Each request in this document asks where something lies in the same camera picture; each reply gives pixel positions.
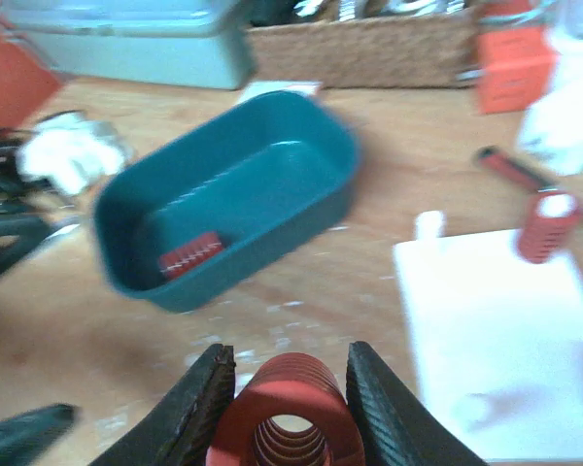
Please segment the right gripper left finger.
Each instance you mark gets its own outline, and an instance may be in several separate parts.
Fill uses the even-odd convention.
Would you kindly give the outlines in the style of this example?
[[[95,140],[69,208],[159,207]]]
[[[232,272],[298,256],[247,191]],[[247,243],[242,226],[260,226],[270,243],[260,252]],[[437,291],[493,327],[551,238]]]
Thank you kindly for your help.
[[[203,465],[234,391],[233,347],[213,344],[147,416],[91,463]]]

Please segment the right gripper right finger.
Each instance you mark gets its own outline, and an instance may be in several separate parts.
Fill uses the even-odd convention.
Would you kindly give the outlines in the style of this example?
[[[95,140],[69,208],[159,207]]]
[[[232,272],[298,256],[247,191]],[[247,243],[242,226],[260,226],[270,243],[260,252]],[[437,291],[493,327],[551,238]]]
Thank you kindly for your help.
[[[485,466],[367,342],[349,345],[346,398],[368,465]]]

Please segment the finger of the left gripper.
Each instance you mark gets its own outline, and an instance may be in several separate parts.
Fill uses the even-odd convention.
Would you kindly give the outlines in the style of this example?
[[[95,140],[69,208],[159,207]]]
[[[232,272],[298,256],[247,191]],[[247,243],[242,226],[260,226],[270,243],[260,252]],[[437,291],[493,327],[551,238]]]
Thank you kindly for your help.
[[[30,465],[78,420],[78,408],[52,404],[0,420],[0,465]]]
[[[0,276],[39,247],[51,226],[32,214],[0,215]]]

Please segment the large red spring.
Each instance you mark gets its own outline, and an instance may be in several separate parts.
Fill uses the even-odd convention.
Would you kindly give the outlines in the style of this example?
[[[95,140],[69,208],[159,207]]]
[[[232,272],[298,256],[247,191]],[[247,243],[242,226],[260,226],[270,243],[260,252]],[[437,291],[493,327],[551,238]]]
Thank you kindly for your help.
[[[318,358],[266,361],[221,417],[207,465],[364,465],[359,429]]]

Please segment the red spool spring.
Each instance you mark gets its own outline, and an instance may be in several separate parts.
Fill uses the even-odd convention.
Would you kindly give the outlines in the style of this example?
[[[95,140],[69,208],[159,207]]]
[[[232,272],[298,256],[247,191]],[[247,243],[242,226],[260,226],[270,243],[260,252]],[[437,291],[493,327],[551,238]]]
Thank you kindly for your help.
[[[223,250],[223,243],[215,231],[205,232],[187,243],[163,254],[158,259],[158,269],[168,281],[209,260]]]

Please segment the small red spring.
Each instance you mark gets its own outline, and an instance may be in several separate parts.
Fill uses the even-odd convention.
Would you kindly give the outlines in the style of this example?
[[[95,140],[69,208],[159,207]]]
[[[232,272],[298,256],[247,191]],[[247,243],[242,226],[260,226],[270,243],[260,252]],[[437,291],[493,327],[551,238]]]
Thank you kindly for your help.
[[[581,217],[579,203],[572,194],[562,190],[538,192],[516,241],[517,251],[530,263],[547,262],[566,245]]]

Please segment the red handled ratchet wrench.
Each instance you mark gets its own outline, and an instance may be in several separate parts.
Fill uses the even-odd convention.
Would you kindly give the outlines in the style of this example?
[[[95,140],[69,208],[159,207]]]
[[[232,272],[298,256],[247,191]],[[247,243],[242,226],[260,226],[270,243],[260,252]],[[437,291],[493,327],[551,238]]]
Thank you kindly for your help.
[[[481,148],[474,154],[473,159],[478,165],[485,167],[505,180],[517,184],[528,193],[558,194],[566,192],[571,194],[571,191],[566,190],[496,146]]]

